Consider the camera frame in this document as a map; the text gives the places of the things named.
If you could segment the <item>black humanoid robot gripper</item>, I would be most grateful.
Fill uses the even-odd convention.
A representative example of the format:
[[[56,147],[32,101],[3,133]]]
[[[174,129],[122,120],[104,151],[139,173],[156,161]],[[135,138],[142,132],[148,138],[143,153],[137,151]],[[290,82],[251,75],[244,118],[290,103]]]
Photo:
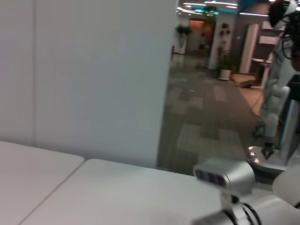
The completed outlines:
[[[269,159],[270,156],[274,153],[274,143],[265,142],[264,147],[262,148],[262,154],[265,159]]]

